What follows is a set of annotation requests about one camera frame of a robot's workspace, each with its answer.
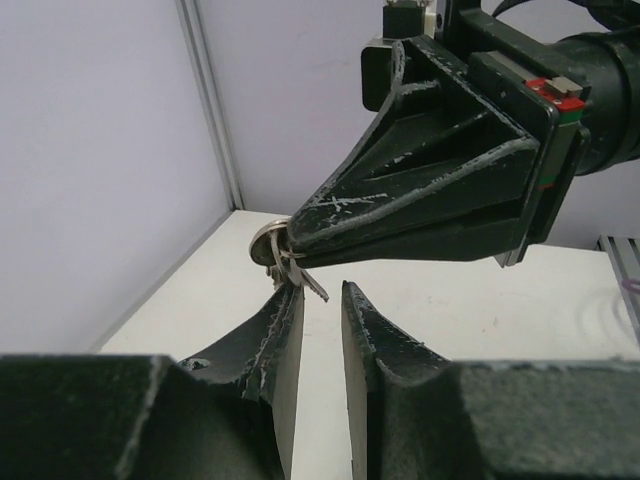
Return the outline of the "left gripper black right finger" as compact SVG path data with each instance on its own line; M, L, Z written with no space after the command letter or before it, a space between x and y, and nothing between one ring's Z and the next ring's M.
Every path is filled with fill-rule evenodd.
M452 361L341 289L356 479L635 479L635 361Z

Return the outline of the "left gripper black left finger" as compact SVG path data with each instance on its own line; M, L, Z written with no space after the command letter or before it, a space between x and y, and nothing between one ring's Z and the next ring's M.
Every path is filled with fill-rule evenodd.
M280 287L250 319L164 355L5 355L5 479L287 479L304 295Z

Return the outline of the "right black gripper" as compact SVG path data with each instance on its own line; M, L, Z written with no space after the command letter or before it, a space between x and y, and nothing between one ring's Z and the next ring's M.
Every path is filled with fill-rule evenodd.
M394 43L373 123L291 218L303 266L512 266L547 239L589 142L588 82L477 1L446 1L438 20L433 37Z

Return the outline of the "silver key set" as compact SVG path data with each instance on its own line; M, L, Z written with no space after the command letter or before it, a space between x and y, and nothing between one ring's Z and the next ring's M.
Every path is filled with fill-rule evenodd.
M250 243L250 258L255 264L265 268L275 290L291 283L297 287L307 287L327 303L330 299L327 291L307 270L297 264L302 256L290 248L288 224L288 218L281 218L261 227Z

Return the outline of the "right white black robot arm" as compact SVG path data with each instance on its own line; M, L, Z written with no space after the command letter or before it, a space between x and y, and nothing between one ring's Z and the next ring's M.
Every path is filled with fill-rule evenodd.
M289 220L312 268L373 259L520 262L574 178L639 155L639 6L540 43L477 1L390 1L361 55L372 124Z

